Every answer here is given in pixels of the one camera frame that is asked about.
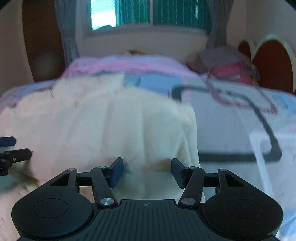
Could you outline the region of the dark brown wooden door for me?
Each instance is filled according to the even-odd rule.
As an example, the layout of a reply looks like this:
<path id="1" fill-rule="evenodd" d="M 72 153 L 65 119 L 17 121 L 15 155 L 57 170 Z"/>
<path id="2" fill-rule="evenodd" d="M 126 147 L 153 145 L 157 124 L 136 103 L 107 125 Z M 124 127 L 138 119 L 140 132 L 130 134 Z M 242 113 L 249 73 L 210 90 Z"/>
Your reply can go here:
<path id="1" fill-rule="evenodd" d="M 54 1 L 23 1 L 24 42 L 34 82 L 56 79 L 65 70 Z"/>

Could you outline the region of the yellow patterned pillow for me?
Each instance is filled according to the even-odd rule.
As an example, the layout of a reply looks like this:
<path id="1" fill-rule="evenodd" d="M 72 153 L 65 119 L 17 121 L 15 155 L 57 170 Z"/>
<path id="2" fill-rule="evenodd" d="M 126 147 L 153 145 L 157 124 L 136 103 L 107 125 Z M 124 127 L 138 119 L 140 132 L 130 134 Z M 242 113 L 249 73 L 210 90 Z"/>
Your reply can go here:
<path id="1" fill-rule="evenodd" d="M 127 50 L 127 54 L 129 54 L 129 55 L 148 55 L 147 52 L 141 51 L 141 50 L 137 50 L 137 49 Z"/>

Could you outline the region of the grey curtain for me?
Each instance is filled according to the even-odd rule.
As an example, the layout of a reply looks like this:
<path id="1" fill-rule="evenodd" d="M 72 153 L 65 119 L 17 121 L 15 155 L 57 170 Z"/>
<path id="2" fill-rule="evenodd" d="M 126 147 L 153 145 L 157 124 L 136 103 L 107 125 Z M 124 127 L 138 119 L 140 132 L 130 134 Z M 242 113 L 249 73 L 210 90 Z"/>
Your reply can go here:
<path id="1" fill-rule="evenodd" d="M 226 45 L 227 23 L 229 20 L 233 1 L 207 1 L 212 28 L 206 44 L 206 49 L 214 49 Z"/>
<path id="2" fill-rule="evenodd" d="M 74 0 L 54 0 L 57 24 L 61 34 L 65 66 L 79 57 L 76 36 L 76 3 Z"/>

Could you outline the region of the folded grey pink clothes pile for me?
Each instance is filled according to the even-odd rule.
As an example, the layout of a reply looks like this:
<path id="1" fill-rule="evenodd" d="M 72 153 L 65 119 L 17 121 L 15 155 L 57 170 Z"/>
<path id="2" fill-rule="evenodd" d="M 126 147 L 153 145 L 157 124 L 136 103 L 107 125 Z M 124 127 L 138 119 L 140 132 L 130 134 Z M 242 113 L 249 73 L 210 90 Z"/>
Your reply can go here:
<path id="1" fill-rule="evenodd" d="M 185 65 L 198 74 L 229 82 L 257 86 L 258 71 L 250 59 L 233 47 L 223 46 L 201 52 L 192 52 Z"/>

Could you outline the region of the red flower-shaped headboard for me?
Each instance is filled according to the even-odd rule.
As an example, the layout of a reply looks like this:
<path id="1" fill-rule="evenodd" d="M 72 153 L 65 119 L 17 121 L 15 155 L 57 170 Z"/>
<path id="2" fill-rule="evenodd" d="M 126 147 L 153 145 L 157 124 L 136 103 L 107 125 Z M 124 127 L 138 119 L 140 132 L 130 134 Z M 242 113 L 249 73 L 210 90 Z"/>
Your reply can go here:
<path id="1" fill-rule="evenodd" d="M 295 94 L 295 53 L 279 35 L 267 34 L 256 44 L 245 39 L 238 51 L 255 65 L 260 87 Z"/>

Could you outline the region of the grey right curtain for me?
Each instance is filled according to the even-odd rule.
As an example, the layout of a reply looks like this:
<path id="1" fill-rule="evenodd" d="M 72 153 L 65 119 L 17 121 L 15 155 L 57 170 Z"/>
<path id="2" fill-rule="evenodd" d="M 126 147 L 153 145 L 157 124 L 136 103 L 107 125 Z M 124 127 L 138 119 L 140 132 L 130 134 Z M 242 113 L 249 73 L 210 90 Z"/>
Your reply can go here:
<path id="1" fill-rule="evenodd" d="M 214 49 L 226 45 L 227 23 L 229 20 L 233 1 L 207 1 L 212 28 L 206 44 L 206 49 Z"/>

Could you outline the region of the cream white quilted garment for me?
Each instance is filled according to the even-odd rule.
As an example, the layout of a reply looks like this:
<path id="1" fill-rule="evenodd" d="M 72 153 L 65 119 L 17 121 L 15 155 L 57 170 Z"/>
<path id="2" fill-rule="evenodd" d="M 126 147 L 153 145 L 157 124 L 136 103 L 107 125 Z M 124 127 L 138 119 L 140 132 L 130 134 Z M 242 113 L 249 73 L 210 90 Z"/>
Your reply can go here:
<path id="1" fill-rule="evenodd" d="M 171 160 L 199 166 L 191 105 L 124 85 L 122 74 L 55 81 L 1 113 L 1 136 L 28 148 L 30 161 L 1 177 L 1 240 L 17 240 L 13 205 L 69 168 L 88 172 L 125 161 L 117 198 L 177 199 Z"/>

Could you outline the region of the pink blanket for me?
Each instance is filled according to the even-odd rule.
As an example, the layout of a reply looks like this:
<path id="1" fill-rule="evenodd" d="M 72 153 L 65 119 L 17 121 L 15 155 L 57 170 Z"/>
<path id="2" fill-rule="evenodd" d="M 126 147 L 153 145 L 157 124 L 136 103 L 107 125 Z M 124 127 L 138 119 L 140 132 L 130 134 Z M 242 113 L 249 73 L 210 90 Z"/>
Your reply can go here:
<path id="1" fill-rule="evenodd" d="M 163 55 L 80 57 L 65 69 L 61 77 L 70 78 L 101 72 L 160 73 L 179 78 L 201 78 L 178 60 Z"/>

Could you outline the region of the patterned blue pink bedsheet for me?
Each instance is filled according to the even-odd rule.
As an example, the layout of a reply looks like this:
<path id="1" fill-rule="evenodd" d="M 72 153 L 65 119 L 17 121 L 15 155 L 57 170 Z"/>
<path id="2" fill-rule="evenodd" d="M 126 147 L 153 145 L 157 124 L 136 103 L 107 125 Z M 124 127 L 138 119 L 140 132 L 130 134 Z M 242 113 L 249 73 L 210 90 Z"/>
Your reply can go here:
<path id="1" fill-rule="evenodd" d="M 209 74 L 179 78 L 160 73 L 101 72 L 17 87 L 1 97 L 1 113 L 55 81 L 122 74 L 135 87 L 192 106 L 199 167 L 229 169 L 274 198 L 284 218 L 279 240 L 295 240 L 295 97 L 282 91 L 217 80 Z"/>

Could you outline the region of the grey left curtain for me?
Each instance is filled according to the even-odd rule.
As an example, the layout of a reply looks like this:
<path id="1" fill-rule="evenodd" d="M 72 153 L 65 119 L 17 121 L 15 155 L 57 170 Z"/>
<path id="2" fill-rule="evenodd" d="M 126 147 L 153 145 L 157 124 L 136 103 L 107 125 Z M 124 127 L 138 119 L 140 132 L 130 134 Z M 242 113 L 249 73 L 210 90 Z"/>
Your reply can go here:
<path id="1" fill-rule="evenodd" d="M 74 0 L 54 0 L 57 24 L 61 34 L 65 66 L 79 57 L 76 36 L 76 3 Z"/>

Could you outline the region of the window with green blinds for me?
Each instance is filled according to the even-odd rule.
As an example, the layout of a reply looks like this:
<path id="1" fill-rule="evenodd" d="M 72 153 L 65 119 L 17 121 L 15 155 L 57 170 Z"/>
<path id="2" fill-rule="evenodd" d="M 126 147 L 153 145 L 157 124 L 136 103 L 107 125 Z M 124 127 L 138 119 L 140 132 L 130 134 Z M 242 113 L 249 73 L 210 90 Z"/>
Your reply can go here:
<path id="1" fill-rule="evenodd" d="M 195 28 L 210 31 L 207 1 L 124 0 L 90 1 L 91 29 L 128 25 Z"/>

